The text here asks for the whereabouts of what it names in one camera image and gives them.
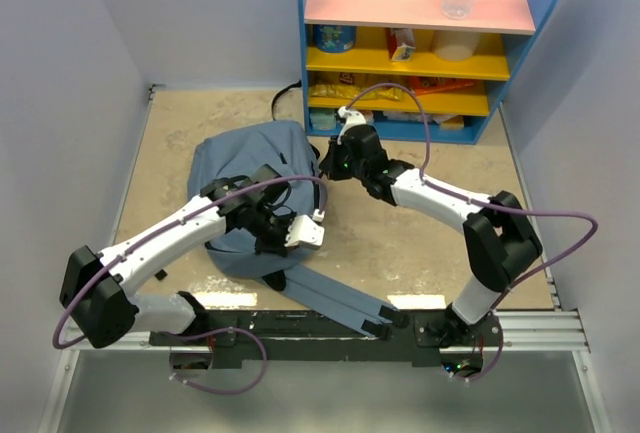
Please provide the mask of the blue student backpack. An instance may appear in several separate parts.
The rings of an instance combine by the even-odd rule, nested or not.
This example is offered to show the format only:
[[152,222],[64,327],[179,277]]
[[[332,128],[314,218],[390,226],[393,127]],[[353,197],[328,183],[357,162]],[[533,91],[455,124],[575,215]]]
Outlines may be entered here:
[[[328,196],[318,182],[319,151],[308,141],[303,127],[278,120],[230,130],[205,139],[194,152],[187,180],[189,196],[220,178],[251,177],[268,165],[293,181],[277,204],[281,213],[311,215],[321,211]],[[254,238],[233,230],[204,247],[214,265],[227,277],[260,282],[283,296],[353,329],[374,337],[366,324],[404,325],[405,316],[391,304],[306,266],[309,252],[297,248],[286,257],[254,253]]]

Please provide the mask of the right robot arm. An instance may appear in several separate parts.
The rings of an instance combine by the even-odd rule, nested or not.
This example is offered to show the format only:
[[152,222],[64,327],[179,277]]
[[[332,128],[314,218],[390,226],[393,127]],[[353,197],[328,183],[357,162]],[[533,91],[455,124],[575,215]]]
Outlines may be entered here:
[[466,346],[476,339],[497,300],[543,252],[512,193],[476,194],[424,175],[390,158],[371,125],[331,137],[320,170],[332,181],[357,179],[373,198],[423,213],[463,235],[472,277],[426,327],[439,347]]

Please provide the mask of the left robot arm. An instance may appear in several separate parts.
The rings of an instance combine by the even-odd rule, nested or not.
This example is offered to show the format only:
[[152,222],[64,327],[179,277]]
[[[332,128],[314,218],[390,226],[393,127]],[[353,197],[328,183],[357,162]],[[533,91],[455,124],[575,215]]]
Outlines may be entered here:
[[292,181],[268,165],[251,177],[216,179],[137,236],[99,253],[78,248],[68,259],[60,291],[65,318],[96,349],[139,331],[168,332],[185,345],[200,343],[207,321],[191,295],[142,295],[140,288],[195,247],[233,230],[248,232],[261,253],[284,256],[305,242],[319,245],[323,233],[312,218],[279,211],[277,202]]

